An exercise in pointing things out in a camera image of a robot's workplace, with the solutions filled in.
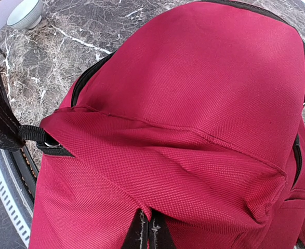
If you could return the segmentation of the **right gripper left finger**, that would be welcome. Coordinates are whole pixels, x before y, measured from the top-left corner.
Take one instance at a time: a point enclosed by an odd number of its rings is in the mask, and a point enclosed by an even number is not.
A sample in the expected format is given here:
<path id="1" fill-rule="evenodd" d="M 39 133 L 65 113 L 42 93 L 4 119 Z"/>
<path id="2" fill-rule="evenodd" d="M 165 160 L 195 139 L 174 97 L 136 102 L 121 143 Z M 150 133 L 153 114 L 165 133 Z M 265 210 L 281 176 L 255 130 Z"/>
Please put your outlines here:
<path id="1" fill-rule="evenodd" d="M 149 221 L 141 209 L 137 209 L 121 249 L 147 249 L 149 246 Z"/>

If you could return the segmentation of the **red student backpack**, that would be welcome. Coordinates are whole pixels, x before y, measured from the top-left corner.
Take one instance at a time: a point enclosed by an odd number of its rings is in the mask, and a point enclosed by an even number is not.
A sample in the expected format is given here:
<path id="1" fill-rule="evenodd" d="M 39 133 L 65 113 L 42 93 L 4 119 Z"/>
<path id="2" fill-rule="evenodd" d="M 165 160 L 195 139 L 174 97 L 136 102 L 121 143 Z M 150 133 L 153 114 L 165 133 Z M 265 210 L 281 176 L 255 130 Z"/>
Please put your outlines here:
<path id="1" fill-rule="evenodd" d="M 141 27 L 41 122 L 30 248 L 121 248 L 137 209 L 176 248 L 305 244 L 305 44 L 235 1 Z"/>

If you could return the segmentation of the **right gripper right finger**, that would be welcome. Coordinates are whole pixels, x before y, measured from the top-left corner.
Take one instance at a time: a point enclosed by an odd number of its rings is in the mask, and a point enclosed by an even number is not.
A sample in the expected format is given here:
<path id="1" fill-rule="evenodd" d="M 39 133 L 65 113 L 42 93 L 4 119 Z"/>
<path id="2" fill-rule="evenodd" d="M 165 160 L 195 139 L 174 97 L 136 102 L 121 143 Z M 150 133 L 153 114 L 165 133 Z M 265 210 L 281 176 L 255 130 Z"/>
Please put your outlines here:
<path id="1" fill-rule="evenodd" d="M 176 249 L 164 215 L 161 212 L 152 210 L 148 228 L 150 249 Z"/>

